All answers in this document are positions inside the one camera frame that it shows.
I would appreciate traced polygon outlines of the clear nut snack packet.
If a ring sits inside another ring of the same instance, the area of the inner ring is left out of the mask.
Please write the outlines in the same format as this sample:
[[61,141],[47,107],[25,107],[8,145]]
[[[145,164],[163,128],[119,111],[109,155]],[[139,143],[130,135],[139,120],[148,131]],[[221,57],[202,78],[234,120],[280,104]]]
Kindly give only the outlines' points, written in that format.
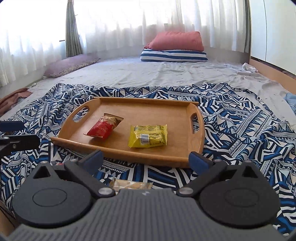
[[108,187],[118,193],[122,189],[150,190],[152,189],[153,184],[154,184],[153,182],[137,182],[137,181],[121,180],[114,177],[110,181]]

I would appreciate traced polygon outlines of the red nut snack packet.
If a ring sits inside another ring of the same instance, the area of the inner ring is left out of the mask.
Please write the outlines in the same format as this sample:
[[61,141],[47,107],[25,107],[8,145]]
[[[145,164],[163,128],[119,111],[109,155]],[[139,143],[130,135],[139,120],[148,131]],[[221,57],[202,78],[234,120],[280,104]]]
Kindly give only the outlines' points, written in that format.
[[105,113],[96,124],[84,135],[106,140],[111,135],[112,131],[124,120],[120,116]]

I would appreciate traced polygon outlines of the yellow snack packet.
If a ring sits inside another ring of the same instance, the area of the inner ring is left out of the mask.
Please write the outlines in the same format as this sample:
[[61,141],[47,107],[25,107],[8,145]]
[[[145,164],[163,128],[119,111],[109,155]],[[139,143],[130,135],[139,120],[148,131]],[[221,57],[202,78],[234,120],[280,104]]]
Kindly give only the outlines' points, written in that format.
[[128,146],[130,148],[153,148],[166,146],[168,142],[167,125],[131,126]]

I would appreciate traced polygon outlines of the brown cloth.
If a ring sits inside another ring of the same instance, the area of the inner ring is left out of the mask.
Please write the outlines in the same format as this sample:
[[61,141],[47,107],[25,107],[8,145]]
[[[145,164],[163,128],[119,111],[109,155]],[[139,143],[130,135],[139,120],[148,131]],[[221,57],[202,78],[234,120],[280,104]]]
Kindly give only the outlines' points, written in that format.
[[1,98],[0,100],[0,115],[3,116],[6,112],[8,112],[14,105],[18,103],[20,99],[24,99],[29,97],[32,92],[29,91],[28,88],[18,89],[9,95]]

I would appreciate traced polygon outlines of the wooden serving tray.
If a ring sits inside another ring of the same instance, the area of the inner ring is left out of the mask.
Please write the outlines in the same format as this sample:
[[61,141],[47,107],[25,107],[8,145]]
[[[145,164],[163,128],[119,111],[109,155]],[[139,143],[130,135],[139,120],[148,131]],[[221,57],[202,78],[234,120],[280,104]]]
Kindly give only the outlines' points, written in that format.
[[63,123],[52,143],[75,152],[101,150],[107,158],[187,168],[201,153],[205,125],[197,102],[96,97]]

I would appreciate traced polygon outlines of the purple pillow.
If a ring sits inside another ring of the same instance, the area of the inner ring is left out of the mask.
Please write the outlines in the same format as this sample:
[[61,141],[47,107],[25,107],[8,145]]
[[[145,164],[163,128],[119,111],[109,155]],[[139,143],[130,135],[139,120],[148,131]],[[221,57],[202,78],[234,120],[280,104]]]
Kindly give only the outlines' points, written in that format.
[[47,67],[45,73],[43,74],[43,78],[61,77],[78,69],[97,63],[99,60],[100,58],[93,54],[81,54],[59,60]]

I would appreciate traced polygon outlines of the white sheer curtain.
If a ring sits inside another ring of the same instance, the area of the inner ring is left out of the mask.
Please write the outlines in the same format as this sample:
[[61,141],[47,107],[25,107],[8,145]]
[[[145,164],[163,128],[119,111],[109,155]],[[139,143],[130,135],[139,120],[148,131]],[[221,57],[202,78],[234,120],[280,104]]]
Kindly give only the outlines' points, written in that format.
[[[164,31],[245,53],[244,1],[73,1],[83,53],[143,46]],[[66,57],[67,1],[1,1],[1,86]]]

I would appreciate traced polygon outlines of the grey bed sheet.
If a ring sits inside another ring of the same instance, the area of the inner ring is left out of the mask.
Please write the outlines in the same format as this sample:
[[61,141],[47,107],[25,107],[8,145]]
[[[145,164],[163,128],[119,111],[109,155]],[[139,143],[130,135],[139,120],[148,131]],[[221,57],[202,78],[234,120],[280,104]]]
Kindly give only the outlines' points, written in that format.
[[32,95],[21,101],[2,116],[10,118],[20,108],[46,94],[55,84],[84,84],[97,88],[129,86],[181,86],[202,83],[225,82],[231,87],[248,89],[250,94],[238,92],[248,97],[255,105],[261,106],[256,97],[269,107],[280,119],[295,128],[295,114],[285,101],[287,90],[276,81],[259,73],[251,73],[242,64],[217,61],[198,63],[142,62],[138,58],[123,58],[97,62],[59,78],[43,79],[30,88]]

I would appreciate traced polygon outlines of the grey green drape left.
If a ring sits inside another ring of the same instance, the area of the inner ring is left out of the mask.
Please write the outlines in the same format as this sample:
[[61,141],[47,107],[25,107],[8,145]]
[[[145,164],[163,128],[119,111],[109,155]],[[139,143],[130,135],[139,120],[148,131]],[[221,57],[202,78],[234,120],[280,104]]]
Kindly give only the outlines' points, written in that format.
[[67,1],[65,45],[67,58],[83,53],[72,0]]

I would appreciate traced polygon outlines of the grey green drape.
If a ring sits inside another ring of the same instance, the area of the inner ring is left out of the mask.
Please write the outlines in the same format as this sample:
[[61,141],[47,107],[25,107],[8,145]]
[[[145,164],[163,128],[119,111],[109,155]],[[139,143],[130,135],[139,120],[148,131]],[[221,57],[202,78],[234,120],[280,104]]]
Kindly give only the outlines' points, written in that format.
[[65,45],[67,58],[83,53],[72,0],[67,1]]
[[245,53],[250,53],[250,45],[251,45],[251,16],[250,16],[250,4],[249,0],[244,0],[245,3]]

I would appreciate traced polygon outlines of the crumpled white wrapper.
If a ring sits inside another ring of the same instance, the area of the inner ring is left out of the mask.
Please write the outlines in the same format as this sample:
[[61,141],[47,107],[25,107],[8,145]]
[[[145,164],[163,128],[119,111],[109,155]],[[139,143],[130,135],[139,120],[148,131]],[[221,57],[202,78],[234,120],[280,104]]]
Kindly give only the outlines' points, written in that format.
[[258,70],[254,66],[252,66],[252,65],[250,65],[248,63],[244,63],[242,65],[242,69],[245,70],[245,71],[248,71],[250,73],[257,73],[258,72]]

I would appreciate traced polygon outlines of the light blue cloth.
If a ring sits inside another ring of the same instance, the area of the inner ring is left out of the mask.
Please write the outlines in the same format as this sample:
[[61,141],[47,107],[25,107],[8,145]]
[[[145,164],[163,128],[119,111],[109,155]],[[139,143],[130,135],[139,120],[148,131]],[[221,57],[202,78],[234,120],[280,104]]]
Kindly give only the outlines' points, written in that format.
[[293,113],[296,115],[296,95],[292,93],[287,93],[284,100],[288,103]]

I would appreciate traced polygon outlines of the blue white striped pillow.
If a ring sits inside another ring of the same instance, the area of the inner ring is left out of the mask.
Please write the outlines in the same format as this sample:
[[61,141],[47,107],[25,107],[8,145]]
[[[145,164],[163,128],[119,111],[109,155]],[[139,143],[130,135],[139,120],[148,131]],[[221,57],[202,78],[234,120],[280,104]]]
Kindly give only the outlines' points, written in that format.
[[143,62],[207,62],[208,58],[205,52],[199,51],[144,49],[140,54],[140,60]]

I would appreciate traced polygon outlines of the red pillow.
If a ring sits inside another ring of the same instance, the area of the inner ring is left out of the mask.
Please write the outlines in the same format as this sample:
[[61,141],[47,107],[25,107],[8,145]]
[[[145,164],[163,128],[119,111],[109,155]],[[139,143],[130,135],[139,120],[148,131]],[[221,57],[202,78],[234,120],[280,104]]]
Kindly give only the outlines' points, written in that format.
[[189,50],[189,51],[204,51],[200,32],[161,32],[149,42],[145,49],[156,51],[163,50]]

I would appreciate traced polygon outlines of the wooden bed frame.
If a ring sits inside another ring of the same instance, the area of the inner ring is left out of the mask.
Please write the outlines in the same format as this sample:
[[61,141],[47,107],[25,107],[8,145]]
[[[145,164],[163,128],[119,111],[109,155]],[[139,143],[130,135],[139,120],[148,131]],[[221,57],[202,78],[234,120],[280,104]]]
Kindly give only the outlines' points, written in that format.
[[293,94],[296,94],[296,85],[294,78],[289,77],[287,74],[255,59],[250,58],[249,63],[250,65],[254,66],[263,76],[267,77],[270,80],[278,82],[283,86],[283,88]]

